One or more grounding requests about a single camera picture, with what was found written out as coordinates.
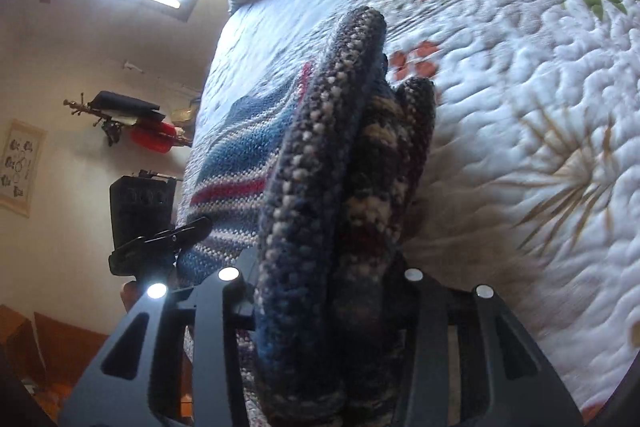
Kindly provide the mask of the person's left hand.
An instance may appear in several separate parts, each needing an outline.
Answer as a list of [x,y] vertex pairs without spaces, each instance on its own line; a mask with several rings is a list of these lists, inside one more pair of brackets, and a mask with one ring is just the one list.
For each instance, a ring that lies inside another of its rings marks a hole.
[[129,281],[122,285],[120,300],[122,300],[126,312],[129,312],[143,295],[144,288],[138,281]]

